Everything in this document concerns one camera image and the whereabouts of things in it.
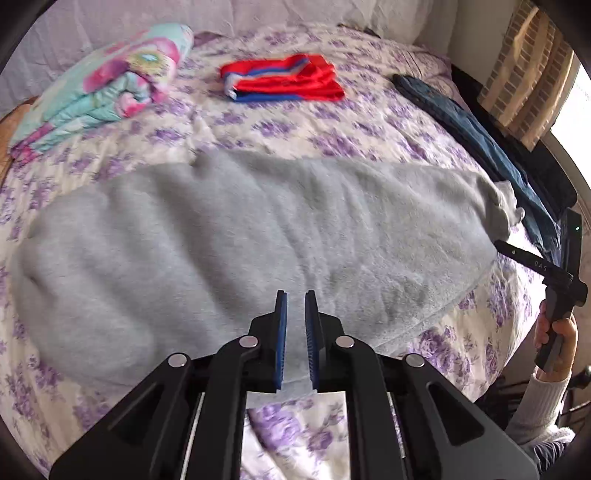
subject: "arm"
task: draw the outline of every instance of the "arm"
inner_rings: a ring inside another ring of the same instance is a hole
[[[564,336],[560,356],[552,372],[536,367],[527,385],[523,399],[505,432],[518,445],[537,444],[546,440],[569,442],[574,433],[559,429],[555,423],[562,407],[562,398],[570,380],[574,354],[577,349],[577,326],[574,318],[554,322],[552,328]],[[548,342],[550,322],[545,317],[545,302],[540,305],[540,314],[535,326],[535,346]]]

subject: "wall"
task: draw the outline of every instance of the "wall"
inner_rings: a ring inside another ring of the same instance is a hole
[[[517,0],[458,0],[449,56],[482,84],[501,50],[516,4]]]

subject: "brown checkered fabric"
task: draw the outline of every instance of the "brown checkered fabric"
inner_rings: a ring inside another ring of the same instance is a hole
[[[561,107],[572,64],[573,49],[562,33],[548,15],[523,0],[478,101],[500,126],[532,150]]]

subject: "person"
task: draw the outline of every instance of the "person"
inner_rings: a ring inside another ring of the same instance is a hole
[[[560,355],[551,372],[535,367],[523,399],[505,429],[505,433],[533,459],[540,475],[574,438],[571,429],[556,426],[556,418],[562,409],[564,392],[570,380],[578,336],[572,314],[550,326],[545,310],[544,300],[535,324],[535,347],[539,349],[548,342],[548,331],[552,328],[564,336]]]

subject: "red folded clothing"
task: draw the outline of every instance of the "red folded clothing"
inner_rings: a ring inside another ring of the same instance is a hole
[[[341,100],[335,67],[321,55],[299,53],[283,60],[241,60],[220,69],[224,91],[235,102]]]

